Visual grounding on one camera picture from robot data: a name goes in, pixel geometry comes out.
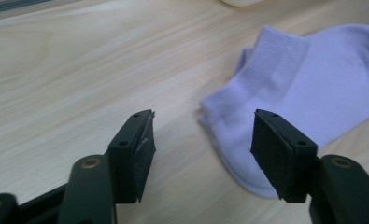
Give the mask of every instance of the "wooden table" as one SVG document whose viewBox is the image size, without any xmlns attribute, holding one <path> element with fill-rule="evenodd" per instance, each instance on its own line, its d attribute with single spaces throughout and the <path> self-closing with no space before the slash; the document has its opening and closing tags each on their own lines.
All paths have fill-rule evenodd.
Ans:
<svg viewBox="0 0 369 224">
<path fill-rule="evenodd" d="M 156 111 L 142 203 L 120 223 L 310 223 L 308 205 L 264 199 L 227 173 L 197 118 L 264 25 L 308 35 L 369 23 L 369 1 L 83 0 L 0 20 L 0 192 L 24 203 L 102 154 L 124 121 Z M 369 173 L 369 120 L 332 142 Z"/>
</svg>

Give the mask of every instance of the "folded sock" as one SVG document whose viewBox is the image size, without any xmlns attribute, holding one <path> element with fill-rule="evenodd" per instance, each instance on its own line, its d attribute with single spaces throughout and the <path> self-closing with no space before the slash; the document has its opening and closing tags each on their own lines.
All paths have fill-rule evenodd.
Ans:
<svg viewBox="0 0 369 224">
<path fill-rule="evenodd" d="M 369 118 L 369 26 L 308 37 L 264 27 L 232 80 L 201 102 L 200 121 L 228 171 L 264 197 L 275 190 L 249 152 L 256 108 L 276 112 L 319 148 Z"/>
</svg>

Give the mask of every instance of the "wood grain surface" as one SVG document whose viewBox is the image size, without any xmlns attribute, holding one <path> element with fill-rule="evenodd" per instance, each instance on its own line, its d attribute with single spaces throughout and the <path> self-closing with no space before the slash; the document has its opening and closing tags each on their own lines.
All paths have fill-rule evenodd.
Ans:
<svg viewBox="0 0 369 224">
<path fill-rule="evenodd" d="M 197 118 L 264 25 L 309 35 L 369 23 L 369 0 L 83 0 L 0 20 L 0 192 L 24 203 L 102 154 L 130 115 L 156 111 L 142 203 L 119 223 L 310 223 L 307 204 L 264 199 L 227 173 Z M 369 120 L 332 142 L 369 173 Z"/>
</svg>

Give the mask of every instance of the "black plastic part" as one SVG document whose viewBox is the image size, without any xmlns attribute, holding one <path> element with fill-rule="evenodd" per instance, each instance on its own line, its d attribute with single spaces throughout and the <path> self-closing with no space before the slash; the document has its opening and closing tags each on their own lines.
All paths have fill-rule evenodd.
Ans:
<svg viewBox="0 0 369 224">
<path fill-rule="evenodd" d="M 133 114 L 108 146 L 115 203 L 141 201 L 155 153 L 153 118 L 151 110 Z"/>
<path fill-rule="evenodd" d="M 357 162 L 324 156 L 319 182 L 337 224 L 369 223 L 369 175 Z"/>
<path fill-rule="evenodd" d="M 19 219 L 19 207 L 15 196 L 12 194 L 0 194 L 0 224 L 16 223 Z"/>
<path fill-rule="evenodd" d="M 112 192 L 107 158 L 82 158 L 71 171 L 58 224 L 116 223 Z"/>
<path fill-rule="evenodd" d="M 26 224 L 54 224 L 59 216 L 65 185 L 53 189 L 20 206 L 21 222 Z"/>
<path fill-rule="evenodd" d="M 318 146 L 280 115 L 257 109 L 251 153 L 280 199 L 304 203 Z"/>
</svg>

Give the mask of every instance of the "lavender sock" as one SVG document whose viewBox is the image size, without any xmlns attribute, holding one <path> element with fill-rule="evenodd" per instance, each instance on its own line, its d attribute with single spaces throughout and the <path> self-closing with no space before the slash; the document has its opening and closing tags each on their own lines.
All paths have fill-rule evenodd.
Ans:
<svg viewBox="0 0 369 224">
<path fill-rule="evenodd" d="M 369 118 L 369 26 L 346 25 L 303 38 L 263 28 L 236 75 L 201 102 L 221 160 L 245 188 L 276 197 L 249 149 L 254 110 L 285 117 L 319 148 Z"/>
</svg>

